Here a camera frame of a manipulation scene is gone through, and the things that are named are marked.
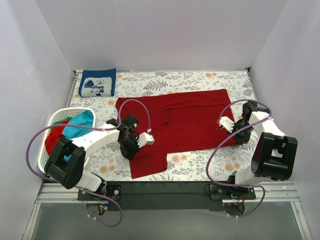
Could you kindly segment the dark red t-shirt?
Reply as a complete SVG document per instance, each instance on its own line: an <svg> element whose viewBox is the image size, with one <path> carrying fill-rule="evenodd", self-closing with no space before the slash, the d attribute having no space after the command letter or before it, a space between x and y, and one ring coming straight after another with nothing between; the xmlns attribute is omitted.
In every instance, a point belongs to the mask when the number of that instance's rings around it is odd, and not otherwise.
<svg viewBox="0 0 320 240"><path fill-rule="evenodd" d="M118 98L115 107L121 118L135 116L139 121L136 132L151 128L155 139L130 160L132 178L165 171L168 153L217 147L228 136L224 128L218 129L218 117L223 112L233 118L227 107L230 102L226 89Z"/></svg>

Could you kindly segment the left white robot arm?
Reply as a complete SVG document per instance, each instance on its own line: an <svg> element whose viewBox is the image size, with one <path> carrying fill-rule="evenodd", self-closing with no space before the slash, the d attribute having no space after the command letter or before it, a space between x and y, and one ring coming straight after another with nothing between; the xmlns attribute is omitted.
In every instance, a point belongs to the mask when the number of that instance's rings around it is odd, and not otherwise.
<svg viewBox="0 0 320 240"><path fill-rule="evenodd" d="M70 140L64 137L59 139L46 162L44 172L66 189L86 189L95 200L103 199L107 193L104 180L84 170L87 158L97 150L118 142L123 157L132 160L145 145L154 143L153 136L147 132L135 132L139 121L133 115L127 115L115 128L117 123L116 119L111 119L101 130L93 130Z"/></svg>

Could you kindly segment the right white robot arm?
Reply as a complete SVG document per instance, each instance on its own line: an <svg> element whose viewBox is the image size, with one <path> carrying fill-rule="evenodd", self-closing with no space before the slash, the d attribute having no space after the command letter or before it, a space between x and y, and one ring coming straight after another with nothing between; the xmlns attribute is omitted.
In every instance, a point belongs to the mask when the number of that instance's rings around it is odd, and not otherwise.
<svg viewBox="0 0 320 240"><path fill-rule="evenodd" d="M263 181L286 181L292 175L298 141L283 133L270 114L266 107L248 101L242 106L242 119L234 122L224 116L219 120L219 125L238 145L247 144L253 131L259 137L250 166L228 177L226 192L232 199L239 198L249 192L250 187Z"/></svg>

